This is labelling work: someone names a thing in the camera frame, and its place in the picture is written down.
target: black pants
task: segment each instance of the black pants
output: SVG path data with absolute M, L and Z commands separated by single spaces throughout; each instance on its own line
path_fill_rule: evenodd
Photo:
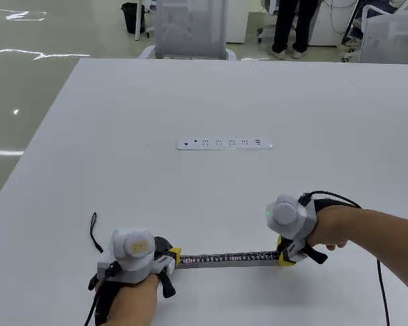
M 317 8 L 318 0 L 279 0 L 278 21 L 276 22 L 274 45 L 272 46 L 273 51 L 277 53 L 286 49 L 299 1 L 299 19 L 297 20 L 296 42 L 293 44 L 293 49 L 298 52 L 305 52 L 308 48 L 311 19 Z

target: desk leg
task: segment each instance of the desk leg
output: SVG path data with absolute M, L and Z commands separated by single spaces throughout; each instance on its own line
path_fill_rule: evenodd
M 142 0 L 137 0 L 136 31 L 134 32 L 135 41 L 138 41 L 141 38 L 141 18 L 142 18 Z

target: forearm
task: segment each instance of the forearm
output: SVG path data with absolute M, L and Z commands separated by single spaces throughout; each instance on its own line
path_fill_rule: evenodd
M 103 326 L 149 326 L 157 304 L 158 278 L 149 275 L 143 282 L 123 287 L 110 308 L 109 319 Z
M 347 239 L 376 256 L 408 286 L 408 220 L 377 211 L 340 209 Z

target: hand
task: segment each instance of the hand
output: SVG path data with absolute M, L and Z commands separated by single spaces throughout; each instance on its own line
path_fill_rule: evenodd
M 347 206 L 329 206 L 317 214 L 317 224 L 308 236 L 307 243 L 315 245 L 326 245 L 328 250 L 335 250 L 336 246 L 343 248 L 348 241 L 346 236 L 346 225 L 350 212 L 355 209 Z
M 149 275 L 142 282 L 123 287 L 110 308 L 105 326 L 149 326 L 157 304 L 156 275 Z

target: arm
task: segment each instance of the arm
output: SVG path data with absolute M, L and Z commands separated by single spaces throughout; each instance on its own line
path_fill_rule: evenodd
M 157 304 L 158 277 L 149 275 L 137 285 L 123 287 L 110 308 L 103 326 L 150 326 Z
M 346 206 L 322 209 L 308 244 L 333 250 L 348 240 L 376 256 L 408 286 L 408 219 Z

